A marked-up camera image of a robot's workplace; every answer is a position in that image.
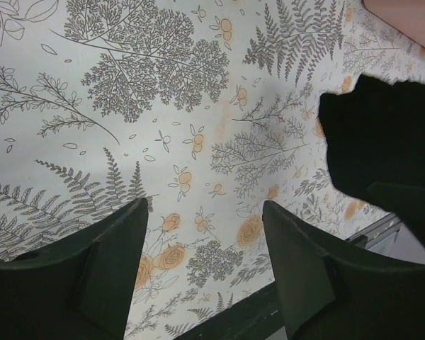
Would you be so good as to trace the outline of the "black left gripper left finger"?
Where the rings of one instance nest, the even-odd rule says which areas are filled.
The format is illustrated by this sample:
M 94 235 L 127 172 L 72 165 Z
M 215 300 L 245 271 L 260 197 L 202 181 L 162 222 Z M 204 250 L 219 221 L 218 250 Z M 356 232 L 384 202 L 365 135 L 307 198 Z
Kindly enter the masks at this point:
M 68 237 L 0 260 L 0 339 L 122 339 L 148 217 L 138 198 Z

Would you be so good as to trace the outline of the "black underwear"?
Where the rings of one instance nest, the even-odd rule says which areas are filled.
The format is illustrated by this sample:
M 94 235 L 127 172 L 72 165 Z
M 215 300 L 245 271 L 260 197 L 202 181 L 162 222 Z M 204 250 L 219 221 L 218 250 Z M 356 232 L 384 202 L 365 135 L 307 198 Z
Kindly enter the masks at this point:
M 425 84 L 362 74 L 348 93 L 323 93 L 318 118 L 336 190 L 390 211 L 373 183 L 425 188 Z

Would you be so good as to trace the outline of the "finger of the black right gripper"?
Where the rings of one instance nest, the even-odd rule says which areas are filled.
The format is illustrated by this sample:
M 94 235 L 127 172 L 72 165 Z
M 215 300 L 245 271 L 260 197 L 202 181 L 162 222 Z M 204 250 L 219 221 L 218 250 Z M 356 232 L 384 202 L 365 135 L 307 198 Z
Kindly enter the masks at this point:
M 396 214 L 425 248 L 425 186 L 375 182 L 367 192 L 378 206 Z

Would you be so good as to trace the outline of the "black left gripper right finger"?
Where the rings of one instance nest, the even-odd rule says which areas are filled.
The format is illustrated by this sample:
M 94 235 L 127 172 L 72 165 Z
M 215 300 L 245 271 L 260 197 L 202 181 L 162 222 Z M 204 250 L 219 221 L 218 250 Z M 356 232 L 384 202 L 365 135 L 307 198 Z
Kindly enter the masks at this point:
M 360 248 L 272 200 L 262 220 L 289 339 L 425 339 L 425 265 Z

